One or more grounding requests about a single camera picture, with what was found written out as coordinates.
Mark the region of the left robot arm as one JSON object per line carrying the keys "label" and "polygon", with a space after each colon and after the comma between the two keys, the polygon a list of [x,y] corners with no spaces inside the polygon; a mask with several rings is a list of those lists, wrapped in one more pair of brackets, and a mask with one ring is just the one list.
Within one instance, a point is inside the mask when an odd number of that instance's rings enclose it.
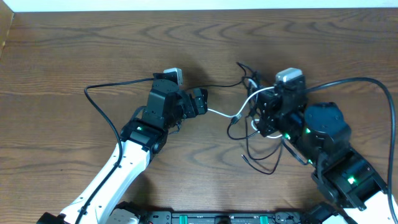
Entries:
{"label": "left robot arm", "polygon": [[205,114],[207,98],[206,89],[187,93],[176,81],[154,80],[142,117],[115,132],[115,150],[89,186],[59,215],[45,212],[38,222],[107,223],[127,188],[164,147],[169,129]]}

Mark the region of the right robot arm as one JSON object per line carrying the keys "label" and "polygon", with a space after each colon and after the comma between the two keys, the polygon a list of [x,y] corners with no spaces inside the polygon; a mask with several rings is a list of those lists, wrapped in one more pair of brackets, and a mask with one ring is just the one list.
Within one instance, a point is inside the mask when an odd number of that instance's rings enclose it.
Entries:
{"label": "right robot arm", "polygon": [[[369,82],[385,94],[391,116],[391,136],[387,180],[350,144],[351,128],[336,103],[308,105],[307,95],[332,86],[352,82]],[[331,203],[356,223],[397,223],[397,204],[392,195],[392,173],[396,141],[396,111],[387,87],[378,80],[354,77],[305,86],[303,75],[284,75],[271,87],[256,87],[254,99],[260,118],[257,131],[268,136],[276,131],[289,152],[303,165],[313,166],[312,179]]]}

